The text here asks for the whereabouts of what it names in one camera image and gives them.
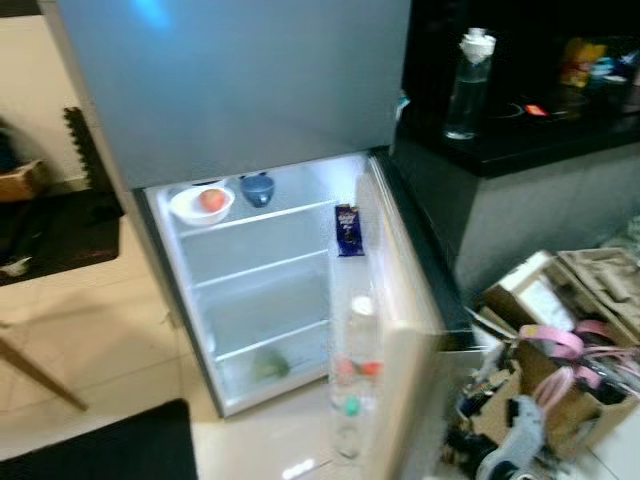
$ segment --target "black countertop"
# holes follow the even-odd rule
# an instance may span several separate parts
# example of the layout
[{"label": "black countertop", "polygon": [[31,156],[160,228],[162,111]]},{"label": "black countertop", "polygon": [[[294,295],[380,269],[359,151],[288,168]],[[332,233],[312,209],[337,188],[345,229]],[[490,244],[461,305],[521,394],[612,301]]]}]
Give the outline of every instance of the black countertop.
[{"label": "black countertop", "polygon": [[511,125],[473,140],[446,138],[414,104],[403,111],[400,135],[482,178],[494,178],[567,158],[640,142],[640,114],[569,122]]}]

